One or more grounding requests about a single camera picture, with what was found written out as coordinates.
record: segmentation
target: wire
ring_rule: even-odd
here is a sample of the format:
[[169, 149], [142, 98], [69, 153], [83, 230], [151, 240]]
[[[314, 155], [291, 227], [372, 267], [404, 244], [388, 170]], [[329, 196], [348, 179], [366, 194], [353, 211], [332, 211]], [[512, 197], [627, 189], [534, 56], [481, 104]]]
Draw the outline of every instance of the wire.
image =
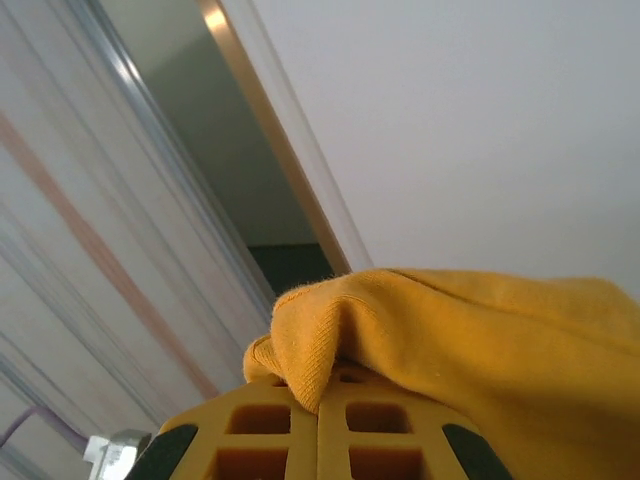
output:
[[4, 447], [5, 443], [9, 441], [11, 435], [13, 435], [20, 426], [27, 421], [29, 417], [35, 414], [40, 415], [51, 427], [53, 427], [60, 435], [62, 435], [73, 447], [79, 452], [83, 453], [89, 439], [78, 432], [76, 432], [71, 425], [61, 419], [53, 410], [49, 407], [42, 405], [34, 405], [27, 408], [22, 415], [16, 418], [9, 428], [0, 437], [0, 449]]

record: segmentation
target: white wall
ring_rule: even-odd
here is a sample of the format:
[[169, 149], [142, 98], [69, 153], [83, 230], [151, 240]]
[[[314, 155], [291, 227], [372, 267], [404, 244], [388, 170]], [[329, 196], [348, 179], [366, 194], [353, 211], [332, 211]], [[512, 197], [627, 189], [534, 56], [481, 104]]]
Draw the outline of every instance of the white wall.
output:
[[101, 0], [140, 74], [250, 246], [313, 232], [195, 0]]
[[640, 4], [251, 3], [376, 265], [640, 295]]

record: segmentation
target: yellow towel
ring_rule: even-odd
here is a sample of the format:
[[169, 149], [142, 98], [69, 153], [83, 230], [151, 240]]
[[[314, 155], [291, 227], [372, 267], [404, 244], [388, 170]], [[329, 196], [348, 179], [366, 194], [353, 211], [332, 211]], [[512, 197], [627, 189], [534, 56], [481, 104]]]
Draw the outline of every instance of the yellow towel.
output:
[[280, 298], [245, 376], [317, 412], [342, 358], [469, 417], [516, 479], [640, 479], [640, 307], [611, 283], [347, 275]]

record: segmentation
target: square opening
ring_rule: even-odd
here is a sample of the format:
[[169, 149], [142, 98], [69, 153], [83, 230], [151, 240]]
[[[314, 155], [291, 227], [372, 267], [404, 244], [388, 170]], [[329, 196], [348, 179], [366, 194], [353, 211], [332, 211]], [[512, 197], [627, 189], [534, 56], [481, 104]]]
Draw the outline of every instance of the square opening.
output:
[[287, 454], [287, 449], [220, 449], [211, 480], [284, 480]]
[[428, 480], [419, 449], [349, 448], [354, 480]]
[[404, 408], [393, 403], [350, 403], [347, 405], [346, 416], [347, 426], [352, 432], [412, 432]]
[[231, 415], [226, 433], [282, 434], [291, 431], [291, 408], [287, 405], [245, 405]]
[[358, 377], [354, 377], [350, 373], [341, 373], [340, 374], [340, 381], [342, 383], [364, 383]]

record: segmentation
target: black rubber pad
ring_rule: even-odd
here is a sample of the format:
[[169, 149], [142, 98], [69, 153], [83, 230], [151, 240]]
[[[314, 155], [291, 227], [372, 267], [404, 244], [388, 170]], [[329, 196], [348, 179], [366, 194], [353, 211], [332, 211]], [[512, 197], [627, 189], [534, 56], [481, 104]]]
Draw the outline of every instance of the black rubber pad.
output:
[[195, 425], [181, 425], [158, 435], [125, 480], [169, 480], [197, 432]]
[[487, 441], [477, 433], [449, 423], [442, 427], [469, 480], [513, 480]]

